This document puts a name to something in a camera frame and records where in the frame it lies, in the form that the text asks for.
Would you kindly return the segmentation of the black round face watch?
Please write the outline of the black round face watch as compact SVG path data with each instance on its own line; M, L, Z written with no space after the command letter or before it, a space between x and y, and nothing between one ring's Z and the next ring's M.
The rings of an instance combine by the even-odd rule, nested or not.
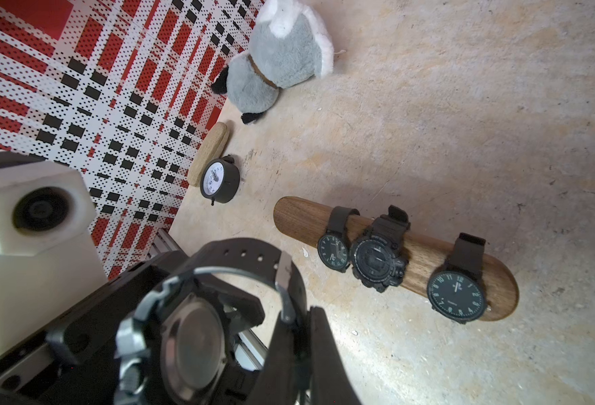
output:
M432 310L460 324L483 316L487 307L482 281L485 245L482 238L459 234L451 253L428 280Z

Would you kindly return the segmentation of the black round alarm clock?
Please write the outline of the black round alarm clock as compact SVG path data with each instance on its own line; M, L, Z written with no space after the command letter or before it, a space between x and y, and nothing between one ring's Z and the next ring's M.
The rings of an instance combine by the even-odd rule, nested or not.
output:
M233 200L241 177L231 155L212 160L206 167L199 184L201 194L211 202L226 204Z

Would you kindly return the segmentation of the black rugged sport watch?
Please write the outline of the black rugged sport watch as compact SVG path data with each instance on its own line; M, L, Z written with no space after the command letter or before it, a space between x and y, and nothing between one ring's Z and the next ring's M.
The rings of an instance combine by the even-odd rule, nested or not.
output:
M404 253L404 237L409 230L407 212L390 205L388 213L376 218L353 242L351 266L354 277L378 293L399 286L409 263Z

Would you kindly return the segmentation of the grey plush toy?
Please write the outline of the grey plush toy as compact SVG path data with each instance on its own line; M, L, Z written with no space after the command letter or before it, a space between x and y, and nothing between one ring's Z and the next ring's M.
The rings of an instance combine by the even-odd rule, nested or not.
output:
M258 121L280 92L334 71L334 45L321 16L300 1L267 1L248 49L221 70L211 90L226 96L242 123Z

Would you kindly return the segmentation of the oval wooden tray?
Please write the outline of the oval wooden tray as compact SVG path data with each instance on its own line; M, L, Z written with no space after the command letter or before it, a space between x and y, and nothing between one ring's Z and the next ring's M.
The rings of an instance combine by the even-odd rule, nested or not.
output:
M198 149L187 174L187 182L198 187L207 165L221 154L229 140L230 131L226 123L216 123L207 133L204 142Z

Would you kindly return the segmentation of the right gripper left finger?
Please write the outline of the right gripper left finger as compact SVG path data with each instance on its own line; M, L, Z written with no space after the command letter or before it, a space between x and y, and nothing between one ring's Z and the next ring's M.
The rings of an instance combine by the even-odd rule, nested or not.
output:
M307 381L307 332L278 315L262 371L246 404L296 404Z

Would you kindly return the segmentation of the wooden watch stand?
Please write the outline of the wooden watch stand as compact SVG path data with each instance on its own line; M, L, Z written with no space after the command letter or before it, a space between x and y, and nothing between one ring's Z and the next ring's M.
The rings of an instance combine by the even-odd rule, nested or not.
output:
M315 247L325 233L333 209L301 197L282 197L275 204L273 219L282 234ZM409 260L401 288L417 295L427 294L427 280L440 268L454 245L451 242L416 232L405 234L403 247ZM485 322L496 322L513 314L520 298L516 279L499 259L483 256L482 281L486 290L488 309L481 317Z

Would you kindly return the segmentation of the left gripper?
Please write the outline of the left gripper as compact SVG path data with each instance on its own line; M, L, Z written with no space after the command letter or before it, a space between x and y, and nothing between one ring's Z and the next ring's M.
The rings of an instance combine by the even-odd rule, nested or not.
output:
M186 256L161 253L77 302L0 356L0 404L111 404L120 322Z

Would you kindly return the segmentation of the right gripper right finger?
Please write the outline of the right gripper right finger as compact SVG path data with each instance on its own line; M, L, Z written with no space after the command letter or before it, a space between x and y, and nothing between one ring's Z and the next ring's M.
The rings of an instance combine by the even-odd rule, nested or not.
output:
M323 308L309 312L312 404L360 405L346 374Z

